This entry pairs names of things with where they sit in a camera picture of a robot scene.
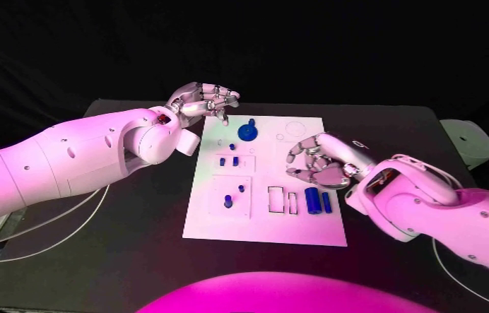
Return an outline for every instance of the white robotic arm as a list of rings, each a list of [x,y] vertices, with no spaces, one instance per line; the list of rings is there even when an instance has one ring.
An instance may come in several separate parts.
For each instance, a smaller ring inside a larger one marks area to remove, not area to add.
[[[447,173],[405,155],[376,164],[365,149],[357,141],[317,134],[298,142],[287,156],[290,163],[304,152],[307,170],[285,172],[327,189],[344,188],[355,177],[359,183],[346,193],[346,204],[391,237],[407,242],[427,234],[461,258],[489,266],[489,191],[461,189]]]
[[[0,150],[0,215],[95,191],[179,150],[192,155],[199,137],[186,129],[202,115],[226,125],[223,106],[239,95],[218,85],[189,83],[166,106],[63,122]]]

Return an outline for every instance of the black curtain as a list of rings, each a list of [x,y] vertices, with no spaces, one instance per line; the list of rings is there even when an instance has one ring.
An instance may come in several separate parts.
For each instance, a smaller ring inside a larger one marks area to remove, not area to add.
[[[96,98],[164,100],[190,81],[242,102],[424,105],[489,124],[486,7],[0,0],[0,146],[82,116]]]

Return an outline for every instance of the blue object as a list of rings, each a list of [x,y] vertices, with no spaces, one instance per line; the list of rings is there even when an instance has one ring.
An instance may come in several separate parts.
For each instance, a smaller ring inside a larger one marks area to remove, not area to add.
[[[324,204],[324,212],[326,213],[333,213],[332,203],[329,202],[329,194],[324,192],[321,194],[321,197],[323,197],[323,204]]]
[[[307,202],[307,212],[308,214],[319,214],[323,210],[320,208],[317,188],[316,187],[306,188],[304,193]]]
[[[231,195],[226,195],[223,197],[223,207],[231,208],[232,207],[232,200],[231,200]]]
[[[249,119],[248,124],[244,124],[238,129],[238,137],[242,141],[255,140],[258,135],[258,130],[255,127],[255,120]]]

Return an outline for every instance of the table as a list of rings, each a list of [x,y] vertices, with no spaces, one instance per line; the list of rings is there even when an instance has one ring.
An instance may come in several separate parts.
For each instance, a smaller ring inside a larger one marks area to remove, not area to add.
[[[96,100],[85,116],[161,104]],[[474,186],[435,115],[425,107],[242,104],[229,109],[229,114],[321,117],[326,130],[359,139],[375,159],[395,153],[412,155],[453,174],[466,187]],[[189,129],[202,134],[203,122]],[[164,163],[135,171],[111,185],[91,222],[63,244],[31,258],[0,264],[0,307],[132,312],[163,294],[213,276],[284,271],[359,283],[444,312],[489,310],[489,303],[443,273],[431,239],[420,236],[408,243],[398,242],[343,201],[346,248],[183,239],[194,166],[196,154],[186,157],[174,152]],[[83,198],[36,204],[18,230]],[[11,240],[1,258],[53,244],[85,221],[96,203],[91,201],[59,221]],[[480,290],[487,271],[483,274],[477,265],[438,249],[453,273]]]

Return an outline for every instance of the robotic arm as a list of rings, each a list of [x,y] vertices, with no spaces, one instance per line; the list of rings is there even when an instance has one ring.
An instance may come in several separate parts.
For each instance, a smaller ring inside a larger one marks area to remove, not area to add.
[[[0,150],[0,215],[36,202],[95,191],[179,150],[192,155],[199,137],[184,128],[203,115],[226,126],[223,106],[239,95],[189,83],[164,106],[63,122]]]
[[[326,189],[344,188],[353,177],[359,183],[346,193],[346,204],[394,239],[407,242],[427,234],[461,258],[489,266],[489,191],[461,189],[451,175],[405,155],[375,163],[366,149],[357,141],[317,134],[287,156],[290,163],[304,152],[307,170],[290,168],[285,173]]]

